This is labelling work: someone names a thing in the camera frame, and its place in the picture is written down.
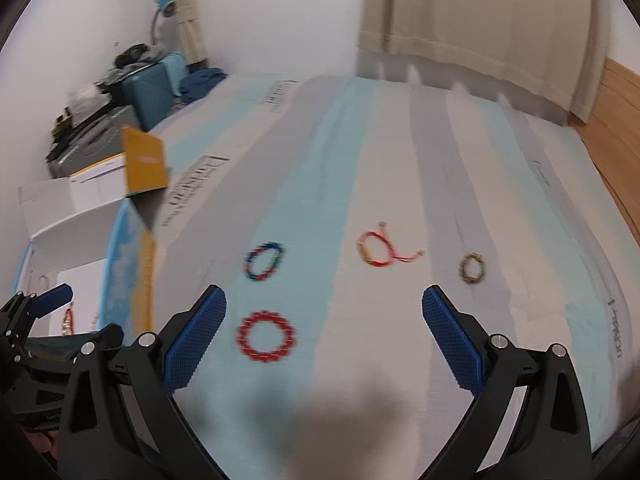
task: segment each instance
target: wooden headboard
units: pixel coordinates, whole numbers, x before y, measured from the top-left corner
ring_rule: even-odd
[[[571,126],[640,244],[640,75],[607,58],[589,122]]]

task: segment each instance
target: gray stripe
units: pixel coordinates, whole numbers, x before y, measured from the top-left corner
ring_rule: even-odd
[[[544,190],[546,199],[561,220],[567,235],[574,238],[584,251],[585,258],[582,258],[582,261],[598,289],[609,320],[609,361],[614,374],[612,384],[630,381],[628,374],[633,371],[633,335],[628,304],[618,277],[598,239],[562,186],[562,182],[546,156],[542,142],[527,118],[510,108],[505,108],[504,113],[520,151]],[[631,414],[636,404],[637,387],[631,387],[631,384],[627,386],[629,387],[620,390],[620,402],[622,402],[622,413]],[[620,408],[616,406],[616,396],[611,396],[610,400],[612,407],[610,413],[615,413]],[[624,420],[617,421],[618,424],[624,422]]]
[[[410,111],[433,279],[460,311],[475,316],[489,334],[499,332],[516,343],[511,292],[453,137],[446,93],[415,87]],[[471,252],[482,254],[486,262],[486,278],[477,285],[467,285],[458,273],[460,261]],[[419,422],[418,475],[449,439],[472,400],[470,393],[458,388],[435,341],[431,355],[428,403]],[[515,422],[516,416],[511,410],[505,418]],[[507,424],[496,440],[506,444],[512,427]]]
[[[168,248],[156,279],[154,325],[189,308],[209,282],[221,288],[230,284],[247,244],[343,81],[320,76],[303,83],[287,113],[229,171],[188,222]]]

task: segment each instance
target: bed sheet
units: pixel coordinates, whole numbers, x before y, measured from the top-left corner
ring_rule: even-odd
[[[418,478],[472,400],[422,319],[433,283],[489,333],[567,346],[594,449],[636,408],[640,249],[574,130],[429,87],[242,75],[154,133],[172,168],[154,325],[209,283],[225,290],[226,319],[177,398],[232,480]],[[363,260],[356,242],[379,222],[414,260]],[[260,280],[276,250],[251,254],[268,242],[283,255]],[[481,283],[460,277],[469,253]],[[295,330],[277,362],[237,341],[261,310]],[[280,332],[257,324],[250,344],[277,348]]]

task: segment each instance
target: striped bed sheet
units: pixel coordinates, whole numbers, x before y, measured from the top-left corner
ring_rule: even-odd
[[[472,400],[422,320],[433,283],[489,333],[569,349],[594,449],[634,412],[640,248],[574,130],[430,87],[238,75],[153,133],[172,171],[154,325],[209,283],[225,290],[226,319],[178,400],[232,480],[420,476]],[[356,242],[379,222],[397,254],[424,256],[365,263]],[[284,248],[280,265],[249,280],[245,257],[266,242]],[[386,260],[379,240],[366,246]],[[460,277],[468,253],[485,260],[481,283]],[[277,362],[236,341],[259,310],[295,328]],[[250,337],[267,350],[281,335],[260,324]]]

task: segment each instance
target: box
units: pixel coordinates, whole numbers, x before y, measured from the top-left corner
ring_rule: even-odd
[[[31,336],[61,335],[65,316],[74,333],[115,322],[126,342],[151,330],[156,244],[130,197],[167,186],[164,147],[128,126],[122,140],[119,155],[18,190],[30,244],[16,290],[42,294],[68,283],[74,292],[72,303],[37,320]]]

